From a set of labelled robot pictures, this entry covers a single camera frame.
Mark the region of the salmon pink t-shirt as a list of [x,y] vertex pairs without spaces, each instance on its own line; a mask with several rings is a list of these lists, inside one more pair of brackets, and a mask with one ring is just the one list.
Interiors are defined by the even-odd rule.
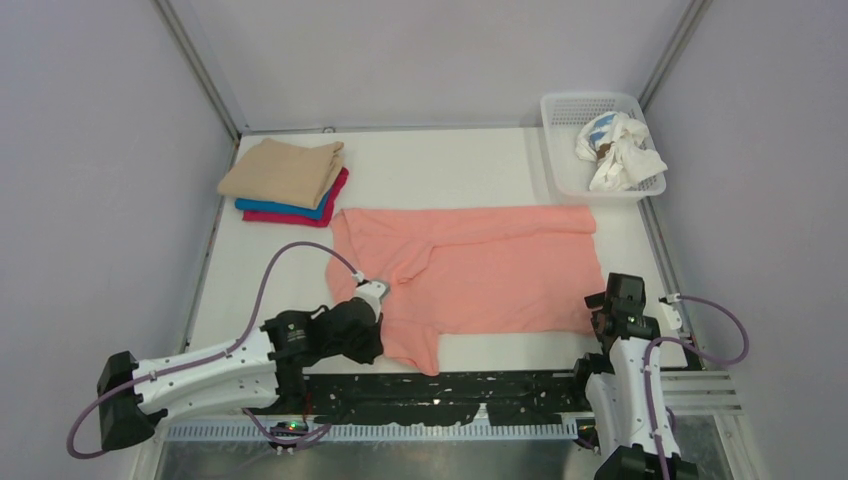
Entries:
[[387,283],[384,354],[425,375],[444,334],[592,331],[584,300],[605,282],[585,207],[356,208],[330,228],[343,257],[326,269],[332,298],[351,297],[354,271]]

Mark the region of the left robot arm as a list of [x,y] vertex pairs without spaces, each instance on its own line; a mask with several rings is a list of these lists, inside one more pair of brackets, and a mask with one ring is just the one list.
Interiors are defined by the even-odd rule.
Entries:
[[240,346],[138,360],[108,358],[97,382],[100,444],[109,452],[150,439],[160,425],[224,410],[305,412],[303,371],[342,355],[371,364],[382,355],[382,302],[355,296],[332,308],[287,310],[251,330]]

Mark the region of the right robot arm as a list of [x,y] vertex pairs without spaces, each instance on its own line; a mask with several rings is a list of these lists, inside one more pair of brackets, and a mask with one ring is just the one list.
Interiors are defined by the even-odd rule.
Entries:
[[658,321],[644,313],[644,280],[611,273],[585,298],[601,351],[575,362],[575,382],[595,418],[596,479],[697,479],[672,431],[660,381]]

